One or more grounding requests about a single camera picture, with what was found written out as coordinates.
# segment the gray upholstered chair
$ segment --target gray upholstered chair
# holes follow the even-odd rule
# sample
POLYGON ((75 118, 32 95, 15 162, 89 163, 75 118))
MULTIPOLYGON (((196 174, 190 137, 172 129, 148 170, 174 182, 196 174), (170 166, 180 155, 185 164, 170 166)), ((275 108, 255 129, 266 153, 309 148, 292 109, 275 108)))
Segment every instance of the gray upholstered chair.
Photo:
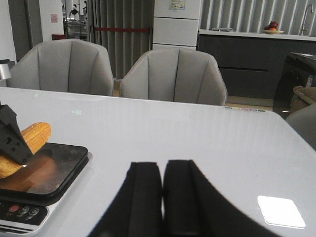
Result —
POLYGON ((123 78, 120 96, 225 105, 227 90, 213 56, 175 47, 143 54, 123 78))
POLYGON ((10 71, 8 87, 113 95, 108 51, 78 39, 40 43, 10 71))
POLYGON ((292 113, 286 121, 316 150, 316 103, 292 113))

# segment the glossy table surface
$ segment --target glossy table surface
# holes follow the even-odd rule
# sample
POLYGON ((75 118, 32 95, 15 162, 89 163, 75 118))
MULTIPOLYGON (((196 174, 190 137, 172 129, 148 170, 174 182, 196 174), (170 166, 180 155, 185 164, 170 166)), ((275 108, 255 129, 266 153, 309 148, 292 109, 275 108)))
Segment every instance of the glossy table surface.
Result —
POLYGON ((39 236, 87 236, 132 161, 193 159, 235 207, 280 236, 315 236, 316 153, 277 114, 174 102, 0 88, 20 129, 45 121, 50 142, 85 146, 92 160, 39 236), (268 225, 258 196, 287 198, 303 229, 268 225))

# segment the white wall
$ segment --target white wall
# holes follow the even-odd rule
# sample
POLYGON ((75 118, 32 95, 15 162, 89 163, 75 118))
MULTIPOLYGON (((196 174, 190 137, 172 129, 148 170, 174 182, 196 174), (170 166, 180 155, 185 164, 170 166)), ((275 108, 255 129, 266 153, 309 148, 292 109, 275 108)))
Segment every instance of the white wall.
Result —
POLYGON ((0 60, 16 61, 8 0, 0 1, 0 60))
POLYGON ((61 0, 40 0, 40 18, 43 41, 50 41, 52 34, 63 34, 63 12, 61 0), (50 15, 57 14, 58 23, 51 23, 50 15))

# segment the faucet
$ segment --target faucet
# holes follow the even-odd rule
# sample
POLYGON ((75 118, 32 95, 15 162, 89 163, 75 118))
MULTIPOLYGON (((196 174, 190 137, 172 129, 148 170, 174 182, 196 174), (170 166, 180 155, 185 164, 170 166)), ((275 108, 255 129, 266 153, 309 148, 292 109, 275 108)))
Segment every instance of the faucet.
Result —
POLYGON ((307 11, 308 11, 308 8, 311 8, 311 13, 314 12, 314 7, 313 7, 313 4, 309 4, 306 9, 305 9, 305 13, 304 13, 304 18, 303 18, 303 23, 302 23, 302 27, 301 27, 301 30, 300 30, 300 33, 299 35, 303 35, 304 31, 307 31, 308 28, 305 28, 305 22, 306 22, 306 16, 307 16, 307 11))

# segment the corn cob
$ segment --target corn cob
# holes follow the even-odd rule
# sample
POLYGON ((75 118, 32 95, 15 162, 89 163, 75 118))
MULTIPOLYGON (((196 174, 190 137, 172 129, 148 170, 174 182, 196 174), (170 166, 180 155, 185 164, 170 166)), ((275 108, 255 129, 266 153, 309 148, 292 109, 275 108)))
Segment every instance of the corn cob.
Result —
MULTIPOLYGON (((37 122, 22 130, 21 134, 32 153, 35 154, 48 141, 51 127, 49 123, 37 122)), ((5 154, 0 154, 0 179, 15 173, 21 167, 5 154)))

